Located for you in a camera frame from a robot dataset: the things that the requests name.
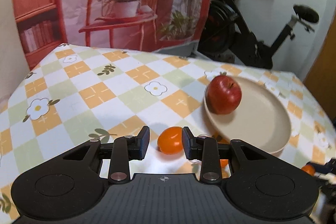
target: exercise bike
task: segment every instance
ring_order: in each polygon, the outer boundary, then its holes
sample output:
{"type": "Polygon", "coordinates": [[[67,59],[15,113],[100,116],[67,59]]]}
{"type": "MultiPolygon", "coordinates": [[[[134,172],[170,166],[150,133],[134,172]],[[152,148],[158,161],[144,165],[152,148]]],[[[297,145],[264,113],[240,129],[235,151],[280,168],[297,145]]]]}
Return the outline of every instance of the exercise bike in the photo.
{"type": "Polygon", "coordinates": [[[235,0],[213,0],[210,4],[208,19],[202,32],[198,51],[215,61],[230,49],[247,66],[271,69],[272,57],[289,36],[295,38],[293,28],[296,23],[305,27],[307,32],[315,31],[308,23],[318,23],[319,15],[305,5],[294,5],[296,16],[285,25],[278,38],[269,47],[259,41],[244,21],[235,0]]]}

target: wall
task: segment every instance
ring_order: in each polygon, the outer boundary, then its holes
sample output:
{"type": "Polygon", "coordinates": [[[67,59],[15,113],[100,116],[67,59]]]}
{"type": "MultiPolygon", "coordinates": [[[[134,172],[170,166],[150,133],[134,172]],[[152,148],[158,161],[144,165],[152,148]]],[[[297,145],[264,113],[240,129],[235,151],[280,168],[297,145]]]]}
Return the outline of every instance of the wall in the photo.
{"type": "MultiPolygon", "coordinates": [[[[250,30],[256,34],[258,39],[271,45],[294,13],[292,9],[294,4],[310,6],[319,13],[321,22],[330,25],[330,17],[328,17],[329,22],[324,19],[326,3],[327,0],[239,0],[237,5],[250,30]]],[[[273,57],[274,69],[299,74],[316,43],[315,37],[320,26],[321,23],[314,26],[315,33],[307,33],[302,25],[295,26],[296,38],[293,41],[287,39],[273,57]]]]}
{"type": "Polygon", "coordinates": [[[0,0],[0,103],[7,98],[29,68],[16,29],[12,0],[0,0]]]}
{"type": "Polygon", "coordinates": [[[336,0],[327,0],[325,5],[325,12],[323,18],[320,20],[320,28],[316,32],[315,39],[313,42],[313,46],[308,53],[307,58],[305,59],[299,74],[297,75],[301,80],[304,80],[306,75],[308,74],[310,68],[314,64],[315,59],[318,57],[321,47],[324,42],[324,38],[326,37],[330,22],[335,17],[335,3],[336,0]]]}

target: tangerine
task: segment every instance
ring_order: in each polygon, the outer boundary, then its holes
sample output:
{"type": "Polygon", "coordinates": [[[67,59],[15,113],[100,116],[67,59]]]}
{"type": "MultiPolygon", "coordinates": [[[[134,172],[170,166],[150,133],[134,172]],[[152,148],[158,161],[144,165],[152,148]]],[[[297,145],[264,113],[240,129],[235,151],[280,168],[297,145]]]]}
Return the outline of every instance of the tangerine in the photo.
{"type": "Polygon", "coordinates": [[[225,168],[229,163],[229,160],[220,160],[220,166],[221,168],[225,168]]]}
{"type": "Polygon", "coordinates": [[[157,138],[157,146],[166,155],[179,153],[182,149],[182,127],[170,127],[157,138]]]}
{"type": "Polygon", "coordinates": [[[313,176],[315,174],[315,168],[312,165],[309,165],[309,164],[302,167],[301,170],[310,174],[311,176],[313,176]]]}

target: tablecloth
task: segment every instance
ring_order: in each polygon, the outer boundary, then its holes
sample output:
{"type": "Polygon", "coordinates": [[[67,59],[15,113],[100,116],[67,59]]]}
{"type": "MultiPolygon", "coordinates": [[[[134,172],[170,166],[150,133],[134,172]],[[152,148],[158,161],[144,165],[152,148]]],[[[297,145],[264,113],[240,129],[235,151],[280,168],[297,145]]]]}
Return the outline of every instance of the tablecloth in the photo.
{"type": "MultiPolygon", "coordinates": [[[[183,152],[163,155],[157,137],[171,126],[220,137],[203,109],[206,85],[221,72],[245,77],[274,93],[287,109],[292,136],[281,159],[297,167],[335,157],[335,130],[320,105],[290,72],[108,48],[61,44],[30,72],[0,114],[0,223],[18,217],[10,189],[15,178],[91,138],[102,143],[137,135],[148,125],[151,140],[133,173],[191,173],[200,162],[183,152]]],[[[101,176],[107,177],[104,161],[101,176]]]]}

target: crosshair marking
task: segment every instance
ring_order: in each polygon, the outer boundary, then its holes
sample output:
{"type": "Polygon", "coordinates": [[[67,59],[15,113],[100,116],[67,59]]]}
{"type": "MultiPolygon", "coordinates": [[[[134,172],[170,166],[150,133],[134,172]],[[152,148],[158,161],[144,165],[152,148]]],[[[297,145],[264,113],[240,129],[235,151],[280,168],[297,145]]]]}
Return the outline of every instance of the crosshair marking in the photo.
{"type": "Polygon", "coordinates": [[[166,177],[166,176],[160,177],[160,180],[162,180],[163,182],[166,182],[167,180],[169,180],[169,177],[166,177]]]}

